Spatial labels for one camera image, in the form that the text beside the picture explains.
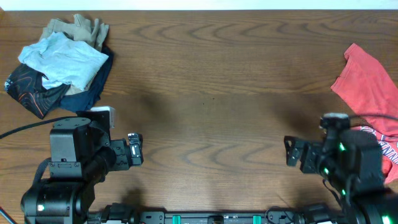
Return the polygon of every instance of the wooden table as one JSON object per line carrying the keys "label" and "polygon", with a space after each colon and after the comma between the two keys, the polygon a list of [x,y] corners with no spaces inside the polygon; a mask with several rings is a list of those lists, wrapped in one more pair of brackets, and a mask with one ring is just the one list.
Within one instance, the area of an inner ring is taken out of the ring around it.
{"label": "wooden table", "polygon": [[[0,80],[51,18],[70,21],[74,13],[6,12]],[[283,137],[320,139],[323,113],[352,113],[330,86],[353,42],[398,81],[397,11],[79,13],[110,25],[116,56],[97,105],[116,109],[112,138],[144,135],[144,165],[108,174],[95,187],[93,211],[112,202],[170,211],[335,207],[321,177],[286,166]],[[0,133],[39,121],[0,94]],[[51,127],[0,141],[0,206],[18,222],[21,197],[50,156]]]}

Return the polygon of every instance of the beige cloth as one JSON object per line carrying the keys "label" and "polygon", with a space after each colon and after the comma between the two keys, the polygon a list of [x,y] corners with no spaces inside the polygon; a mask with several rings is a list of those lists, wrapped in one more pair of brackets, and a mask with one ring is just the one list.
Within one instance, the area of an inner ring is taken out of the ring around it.
{"label": "beige cloth", "polygon": [[[103,23],[100,25],[100,20],[95,19],[94,27],[91,27],[91,21],[85,19],[82,15],[75,14],[73,17],[75,18],[75,23],[73,24],[67,24],[60,19],[51,19],[47,27],[43,28],[40,40],[50,37],[53,32],[63,32],[67,37],[75,41],[84,41],[101,52],[102,44],[108,34],[109,25]],[[86,90],[90,88],[92,82],[93,80],[87,84]],[[82,90],[72,85],[65,95],[74,95],[81,92]]]}

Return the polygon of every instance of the white wall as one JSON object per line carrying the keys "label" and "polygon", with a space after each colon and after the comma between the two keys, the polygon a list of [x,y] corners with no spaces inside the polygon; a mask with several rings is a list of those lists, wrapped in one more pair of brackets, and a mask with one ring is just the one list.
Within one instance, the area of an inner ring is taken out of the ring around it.
{"label": "white wall", "polygon": [[0,0],[16,10],[398,9],[398,0]]}

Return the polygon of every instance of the robotic arm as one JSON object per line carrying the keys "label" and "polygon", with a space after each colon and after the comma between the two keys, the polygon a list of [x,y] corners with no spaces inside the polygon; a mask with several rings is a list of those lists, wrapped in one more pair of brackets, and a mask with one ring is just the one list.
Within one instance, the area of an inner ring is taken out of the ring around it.
{"label": "robotic arm", "polygon": [[[94,185],[109,171],[128,170],[143,163],[142,136],[111,140],[112,110],[79,111],[76,118],[56,122],[50,132],[51,160],[39,166],[21,208],[25,222],[80,224],[398,224],[398,196],[383,186],[381,148],[376,138],[350,130],[345,114],[326,114],[323,141],[285,136],[287,165],[300,159],[304,174],[319,174],[339,192],[341,212],[325,205],[300,210],[271,207],[262,213],[142,212],[114,203],[102,212],[89,213]],[[47,164],[50,178],[41,180]]]}

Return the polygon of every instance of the pink cloth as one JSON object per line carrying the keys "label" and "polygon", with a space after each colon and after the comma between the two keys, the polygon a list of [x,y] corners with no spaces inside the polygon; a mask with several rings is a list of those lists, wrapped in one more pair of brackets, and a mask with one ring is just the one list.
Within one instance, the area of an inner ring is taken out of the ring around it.
{"label": "pink cloth", "polygon": [[[352,44],[344,53],[347,65],[330,87],[356,114],[386,114],[398,117],[398,89],[383,66],[361,47]],[[398,179],[398,122],[364,117],[383,148],[385,183]]]}

